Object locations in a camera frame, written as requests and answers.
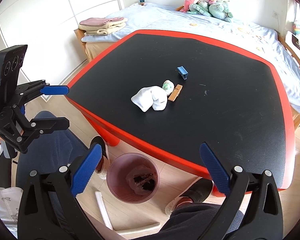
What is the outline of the pink trash bin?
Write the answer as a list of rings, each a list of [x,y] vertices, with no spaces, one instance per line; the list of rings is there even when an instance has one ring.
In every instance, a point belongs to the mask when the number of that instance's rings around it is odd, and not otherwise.
[[[140,204],[151,199],[160,184],[155,163],[145,155],[126,153],[117,157],[107,172],[109,191],[120,201]]]

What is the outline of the teal plush toy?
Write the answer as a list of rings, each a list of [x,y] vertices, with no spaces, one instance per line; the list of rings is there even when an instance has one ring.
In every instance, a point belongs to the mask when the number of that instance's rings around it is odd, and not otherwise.
[[[233,15],[228,3],[224,0],[194,0],[190,3],[187,13],[210,16],[225,22],[231,22]]]

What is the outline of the folded towels stack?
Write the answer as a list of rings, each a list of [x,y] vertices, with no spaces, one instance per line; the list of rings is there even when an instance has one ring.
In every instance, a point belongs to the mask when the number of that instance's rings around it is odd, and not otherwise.
[[[78,28],[87,35],[107,36],[123,29],[127,20],[124,17],[89,18],[79,23]]]

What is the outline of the blue metal clip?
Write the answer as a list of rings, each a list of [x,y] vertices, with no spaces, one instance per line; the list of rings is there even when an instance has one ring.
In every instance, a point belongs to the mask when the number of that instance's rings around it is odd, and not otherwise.
[[[178,67],[177,70],[178,70],[178,73],[181,75],[181,77],[184,80],[187,80],[187,77],[189,74],[188,71],[183,66]]]

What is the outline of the red table with black top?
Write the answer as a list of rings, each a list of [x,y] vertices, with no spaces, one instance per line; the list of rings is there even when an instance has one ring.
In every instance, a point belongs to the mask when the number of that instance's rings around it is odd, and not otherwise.
[[[187,80],[178,73],[183,66]],[[170,80],[183,88],[163,111],[143,112],[131,98]],[[213,38],[138,30],[115,42],[69,83],[67,100],[112,146],[125,141],[165,163],[209,175],[199,155],[206,142],[232,165],[270,170],[277,187],[294,173],[292,111],[275,67]]]

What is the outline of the right slipper shoe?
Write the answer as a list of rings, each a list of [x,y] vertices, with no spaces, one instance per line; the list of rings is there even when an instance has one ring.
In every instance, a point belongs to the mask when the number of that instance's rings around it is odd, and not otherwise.
[[[165,213],[170,216],[180,203],[202,203],[211,194],[213,181],[197,178],[179,196],[171,200],[165,207]]]

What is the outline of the wooden clothespin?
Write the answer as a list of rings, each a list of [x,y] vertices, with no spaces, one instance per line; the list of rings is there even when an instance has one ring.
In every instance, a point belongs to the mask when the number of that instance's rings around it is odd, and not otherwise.
[[[176,98],[179,96],[182,88],[183,88],[182,85],[176,85],[173,92],[168,97],[168,100],[171,101],[171,102],[174,102],[176,100]]]

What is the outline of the white sock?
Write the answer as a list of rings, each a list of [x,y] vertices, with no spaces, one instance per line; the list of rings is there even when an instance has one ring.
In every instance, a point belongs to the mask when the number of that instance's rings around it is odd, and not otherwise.
[[[167,105],[167,93],[159,86],[145,87],[140,89],[131,98],[131,101],[143,112],[148,111],[151,107],[155,111],[163,111]]]

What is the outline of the bed with blue sheet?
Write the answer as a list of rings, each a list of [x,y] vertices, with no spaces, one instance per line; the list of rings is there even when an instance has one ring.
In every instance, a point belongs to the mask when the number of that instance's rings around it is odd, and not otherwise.
[[[228,23],[217,18],[186,14],[153,3],[131,5],[110,14],[110,17],[125,18],[126,26],[106,36],[88,35],[79,28],[74,31],[88,60],[139,29],[181,31],[234,44],[274,65],[292,107],[294,126],[300,127],[300,59],[276,31],[255,23]]]

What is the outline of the green white yarn ball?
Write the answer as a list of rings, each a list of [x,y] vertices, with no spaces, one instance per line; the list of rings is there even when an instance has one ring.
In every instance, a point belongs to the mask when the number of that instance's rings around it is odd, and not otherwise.
[[[167,96],[170,96],[171,93],[174,91],[174,84],[170,80],[166,80],[162,84],[162,89],[166,92]]]

